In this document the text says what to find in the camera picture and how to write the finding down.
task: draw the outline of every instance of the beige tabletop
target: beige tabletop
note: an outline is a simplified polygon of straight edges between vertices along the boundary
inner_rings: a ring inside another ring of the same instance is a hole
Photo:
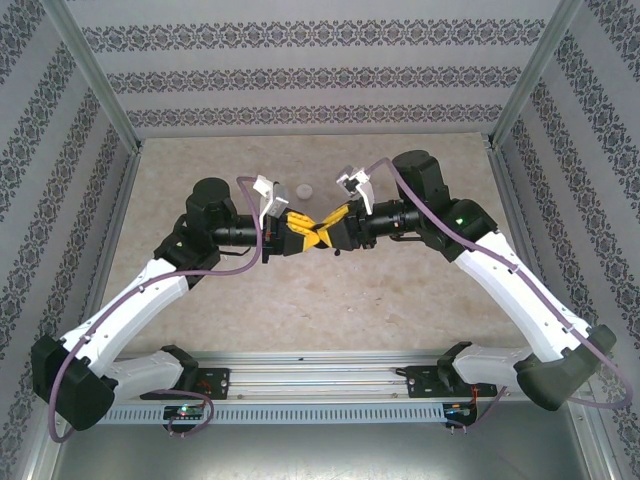
[[[476,200],[508,236],[478,134],[152,139],[143,150],[105,301],[151,258],[202,178],[224,178],[238,212],[248,213],[235,178],[265,175],[289,188],[294,209],[321,221],[346,201],[335,184],[345,165],[369,166],[415,149],[440,161],[452,196]],[[376,201],[397,198],[387,171],[380,169],[372,181]],[[295,198],[301,183],[313,187],[309,200]],[[248,258],[223,258],[216,268],[231,269]],[[525,344],[489,295],[439,253],[381,239],[373,250],[335,257],[312,249],[272,257],[242,275],[205,278],[126,351],[171,343],[189,351],[233,352],[446,349],[461,340]]]

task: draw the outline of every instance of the patterned wallpaper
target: patterned wallpaper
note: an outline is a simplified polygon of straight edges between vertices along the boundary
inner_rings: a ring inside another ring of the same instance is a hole
[[[558,0],[232,3],[68,5],[146,138],[489,133]]]
[[[29,348],[79,323],[129,155],[42,6],[0,6],[0,479],[31,426]]]
[[[640,16],[591,0],[574,18],[502,145],[543,280],[589,322],[640,390]],[[600,371],[603,401],[622,387]],[[604,412],[622,478],[640,478],[638,401]]]

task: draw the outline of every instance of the wall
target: wall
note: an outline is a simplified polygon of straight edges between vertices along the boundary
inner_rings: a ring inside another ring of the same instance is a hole
[[[557,3],[68,5],[147,138],[489,133]]]
[[[0,479],[30,417],[29,348],[84,316],[128,154],[42,6],[0,4]]]
[[[618,337],[614,360],[640,387],[640,1],[581,5],[502,153],[544,281]],[[609,372],[594,381],[618,398]],[[640,478],[635,406],[603,412],[623,468]]]

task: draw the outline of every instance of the yellow object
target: yellow object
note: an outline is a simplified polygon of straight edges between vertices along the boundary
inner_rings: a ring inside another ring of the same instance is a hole
[[[331,212],[322,222],[324,225],[322,225],[322,227],[318,229],[317,233],[320,237],[320,240],[322,240],[328,247],[333,246],[331,245],[331,238],[329,237],[329,232],[327,231],[328,228],[342,220],[342,218],[347,213],[349,213],[349,205],[345,203],[341,207]]]
[[[304,236],[304,243],[302,246],[303,252],[306,252],[314,245],[320,243],[320,237],[318,234],[311,230],[315,224],[316,222],[302,213],[287,213],[287,227],[289,227],[289,230]]]

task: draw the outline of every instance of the purple cable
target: purple cable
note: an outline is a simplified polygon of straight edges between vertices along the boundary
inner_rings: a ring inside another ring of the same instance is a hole
[[[564,315],[562,315],[562,313],[556,307],[553,306],[553,304],[547,299],[547,297],[545,297],[545,295],[540,291],[540,289],[536,286],[536,284],[533,283],[533,281],[522,270],[520,270],[517,267],[517,265],[515,265],[514,263],[511,263],[509,260],[497,254],[493,250],[489,250],[488,248],[485,248],[481,245],[473,243],[467,240],[466,238],[461,237],[453,230],[451,230],[442,220],[440,220],[429,209],[429,207],[427,207],[424,204],[422,200],[420,200],[420,198],[418,198],[418,196],[415,193],[413,193],[409,185],[407,185],[407,182],[404,181],[404,179],[396,169],[393,162],[388,158],[382,158],[378,160],[376,163],[371,165],[371,167],[367,168],[365,170],[365,173],[367,175],[371,175],[371,173],[381,165],[387,165],[387,167],[389,167],[389,170],[391,171],[391,174],[393,175],[396,183],[404,191],[407,197],[409,197],[409,199],[415,204],[415,206],[418,207],[418,209],[429,220],[431,220],[431,222],[434,225],[436,225],[440,230],[442,230],[448,237],[450,237],[452,240],[458,242],[460,245],[463,245],[464,247],[466,247],[471,251],[477,250],[480,253],[483,253],[484,255],[494,259],[495,261],[501,263],[502,265],[504,265],[505,267],[509,268],[511,271],[516,273],[520,277],[520,279],[531,289],[531,291],[535,294],[535,296],[538,297],[538,299],[544,304],[544,306],[549,309],[549,311],[553,314],[553,316],[556,317],[558,321],[568,331],[570,331],[574,337],[576,337],[580,341],[580,343],[586,346],[591,351],[591,353],[593,353],[604,365],[606,365],[620,379],[620,381],[622,382],[625,388],[624,398],[622,400],[618,400],[617,402],[613,402],[613,403],[591,402],[588,400],[582,400],[581,398],[575,398],[575,397],[569,398],[570,401],[574,403],[579,403],[580,405],[585,405],[587,407],[605,408],[610,410],[614,410],[617,408],[624,408],[628,405],[631,405],[631,401],[633,400],[633,387],[631,386],[629,379],[620,371],[620,369],[615,363],[609,360],[609,358],[607,358],[606,355],[604,355],[600,350],[598,350],[595,347],[595,345],[593,345],[593,343],[591,343],[580,332],[578,332],[573,328],[573,325],[566,318],[564,318]]]
[[[71,361],[75,358],[76,354],[80,351],[82,346],[85,343],[88,343],[88,341],[93,336],[93,334],[96,333],[96,330],[98,330],[100,325],[102,325],[104,323],[104,321],[107,318],[109,318],[109,315],[111,315],[113,312],[115,312],[123,303],[125,303],[127,300],[129,300],[131,297],[133,297],[137,293],[140,293],[140,292],[144,291],[145,289],[147,289],[151,285],[153,285],[155,283],[158,283],[158,282],[161,282],[162,280],[166,280],[168,278],[173,278],[173,277],[183,277],[183,276],[187,276],[187,275],[188,276],[192,276],[192,275],[193,276],[212,276],[212,277],[227,277],[227,276],[230,276],[230,275],[238,275],[240,273],[246,272],[247,270],[249,270],[251,267],[253,267],[258,262],[258,260],[260,259],[261,254],[262,254],[262,238],[260,237],[260,235],[258,233],[258,232],[261,231],[260,221],[258,219],[258,211],[256,209],[256,206],[254,205],[253,201],[251,200],[251,196],[249,194],[249,191],[247,190],[247,187],[244,185],[245,182],[255,182],[255,180],[256,179],[253,178],[253,177],[238,177],[236,179],[236,181],[238,182],[238,186],[240,187],[240,190],[242,191],[242,194],[244,195],[244,198],[247,200],[247,203],[249,204],[249,210],[251,211],[251,217],[253,218],[253,225],[254,225],[254,227],[256,229],[256,238],[257,238],[256,250],[255,250],[255,253],[254,253],[253,257],[249,261],[249,263],[247,263],[246,265],[244,265],[244,266],[242,266],[240,268],[236,268],[234,270],[224,270],[224,271],[185,270],[185,271],[177,271],[177,272],[171,272],[171,273],[165,273],[165,274],[162,274],[162,275],[158,275],[157,277],[150,278],[146,282],[143,282],[140,285],[137,285],[132,290],[129,290],[122,297],[120,297],[116,302],[114,302],[113,305],[111,305],[111,307],[109,307],[107,310],[105,310],[104,313],[102,315],[100,315],[100,317],[93,323],[91,328],[89,328],[89,330],[87,330],[86,335],[84,337],[82,337],[80,340],[78,340],[78,343],[76,343],[75,346],[71,349],[71,351],[69,352],[67,357],[62,362],[62,365],[60,366],[60,369],[58,370],[58,374],[56,375],[56,378],[53,381],[53,386],[51,387],[51,395],[49,397],[48,426],[49,426],[49,435],[51,436],[51,439],[54,442],[56,442],[56,443],[65,442],[73,434],[73,432],[75,431],[73,428],[70,428],[69,431],[67,431],[67,433],[65,433],[61,437],[61,436],[58,435],[58,432],[56,430],[56,418],[55,418],[56,417],[56,402],[58,400],[58,392],[60,391],[60,384],[62,383],[62,379],[64,378],[64,374],[67,371],[67,368],[69,368],[69,365],[71,364]]]
[[[199,423],[198,425],[193,427],[188,432],[178,433],[178,432],[173,431],[173,429],[171,428],[173,426],[173,422],[176,421],[180,417],[171,417],[169,419],[169,424],[167,425],[167,430],[169,431],[169,435],[171,435],[171,436],[179,435],[180,438],[188,437],[189,435],[193,435],[194,433],[198,433],[204,427],[209,425],[209,423],[211,423],[211,420],[213,420],[213,413],[214,413],[213,412],[213,402],[211,401],[211,399],[209,397],[207,397],[206,395],[203,395],[202,393],[187,392],[186,390],[154,390],[153,393],[159,393],[159,394],[162,394],[162,395],[185,395],[185,396],[189,396],[189,397],[193,397],[193,398],[199,398],[200,400],[203,400],[203,401],[205,401],[205,402],[207,402],[209,404],[209,415],[207,415],[207,418],[205,418],[202,423]]]

